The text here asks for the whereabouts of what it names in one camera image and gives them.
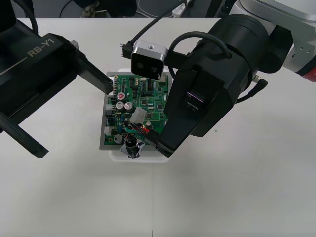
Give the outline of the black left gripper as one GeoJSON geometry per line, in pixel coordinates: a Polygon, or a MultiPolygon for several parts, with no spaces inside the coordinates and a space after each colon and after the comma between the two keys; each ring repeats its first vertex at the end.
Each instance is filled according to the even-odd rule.
{"type": "Polygon", "coordinates": [[[31,154],[43,158],[49,151],[18,123],[77,74],[105,94],[113,91],[113,81],[67,39],[51,33],[40,36],[17,21],[0,34],[0,128],[31,154]]]}

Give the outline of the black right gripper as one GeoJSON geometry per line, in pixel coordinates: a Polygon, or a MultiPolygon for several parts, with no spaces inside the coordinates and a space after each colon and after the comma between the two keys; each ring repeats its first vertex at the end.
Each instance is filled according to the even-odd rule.
{"type": "Polygon", "coordinates": [[[160,136],[147,134],[145,141],[169,158],[189,135],[203,137],[234,102],[234,70],[190,66],[173,80],[164,109],[168,121],[160,136]]]}

